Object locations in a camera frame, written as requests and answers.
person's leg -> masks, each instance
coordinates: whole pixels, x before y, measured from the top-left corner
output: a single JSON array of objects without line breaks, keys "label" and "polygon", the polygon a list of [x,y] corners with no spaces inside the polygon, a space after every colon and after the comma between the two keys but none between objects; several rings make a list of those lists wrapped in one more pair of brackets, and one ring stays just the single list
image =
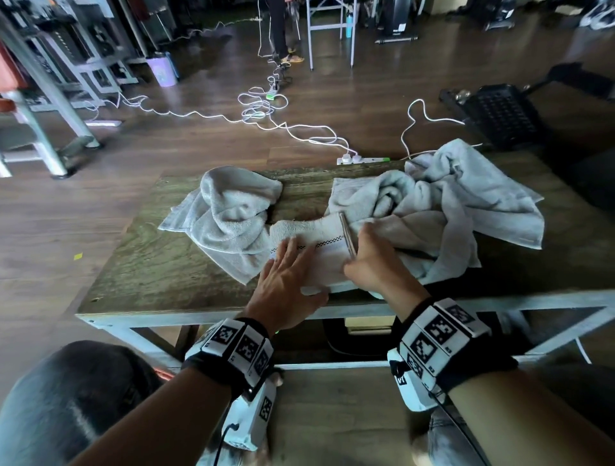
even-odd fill
[{"label": "person's leg", "polygon": [[0,411],[0,464],[67,464],[161,384],[128,348],[71,343],[7,396]]},{"label": "person's leg", "polygon": [[269,14],[271,15],[271,34],[273,35],[273,45],[280,58],[288,55],[286,45],[286,25],[284,12],[286,3],[284,0],[269,0]]}]

hand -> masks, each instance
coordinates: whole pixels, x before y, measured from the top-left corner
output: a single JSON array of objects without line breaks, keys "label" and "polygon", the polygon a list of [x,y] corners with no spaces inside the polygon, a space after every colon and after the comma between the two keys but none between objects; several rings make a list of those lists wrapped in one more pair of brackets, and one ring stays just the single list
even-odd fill
[{"label": "hand", "polygon": [[378,236],[371,223],[359,231],[357,258],[344,266],[344,274],[359,288],[381,294],[402,322],[429,297],[391,243]]},{"label": "hand", "polygon": [[283,240],[277,247],[276,259],[265,264],[241,316],[258,320],[271,337],[279,330],[301,323],[324,306],[329,299],[327,292],[312,296],[301,293],[313,254],[314,246],[306,247],[299,254],[297,238]]}]

towel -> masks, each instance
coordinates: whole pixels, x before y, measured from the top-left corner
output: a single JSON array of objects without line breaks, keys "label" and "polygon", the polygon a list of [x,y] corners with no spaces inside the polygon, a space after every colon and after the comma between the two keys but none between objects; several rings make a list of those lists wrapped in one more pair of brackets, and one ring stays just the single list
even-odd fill
[{"label": "towel", "polygon": [[408,173],[336,178],[327,213],[343,212],[356,234],[366,222],[398,249],[423,284],[480,267],[473,231],[540,249],[542,197],[510,179],[462,140],[413,159]]},{"label": "towel", "polygon": [[282,183],[244,168],[209,170],[158,227],[186,233],[231,277],[244,285],[260,273],[271,249],[266,210]]},{"label": "towel", "polygon": [[344,215],[334,213],[313,221],[280,220],[269,231],[276,257],[277,245],[286,238],[296,236],[299,249],[315,245],[314,257],[301,292],[316,294],[326,288],[330,293],[353,290],[356,286],[344,275],[344,264],[355,258],[355,249]]}]

foot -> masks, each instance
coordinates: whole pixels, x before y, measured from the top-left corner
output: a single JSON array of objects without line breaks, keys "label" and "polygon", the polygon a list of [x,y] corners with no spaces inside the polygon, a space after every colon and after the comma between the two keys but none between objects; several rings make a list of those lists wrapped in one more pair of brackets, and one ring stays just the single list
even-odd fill
[{"label": "foot", "polygon": [[282,63],[301,63],[303,60],[304,60],[303,57],[300,57],[299,55],[293,55],[292,53],[289,53],[281,61],[282,61]]}]

crumpled towel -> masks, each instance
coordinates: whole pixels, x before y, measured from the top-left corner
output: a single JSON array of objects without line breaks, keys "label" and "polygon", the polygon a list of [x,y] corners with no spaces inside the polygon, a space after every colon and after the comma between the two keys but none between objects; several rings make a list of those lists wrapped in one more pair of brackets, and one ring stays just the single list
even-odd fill
[{"label": "crumpled towel", "polygon": [[350,230],[366,222],[398,249],[423,284],[480,267],[473,231],[540,249],[544,218],[539,194],[510,179],[462,140],[413,159],[409,174],[333,182],[327,213],[343,212]]},{"label": "crumpled towel", "polygon": [[330,293],[353,290],[356,286],[344,275],[344,264],[356,257],[352,237],[342,213],[334,213],[318,220],[280,220],[269,230],[272,250],[276,257],[278,244],[296,236],[298,247],[315,245],[314,257],[301,292],[316,294],[326,288]]},{"label": "crumpled towel", "polygon": [[266,210],[282,183],[244,168],[209,170],[158,227],[186,233],[231,277],[244,285],[260,273],[270,252]]}]

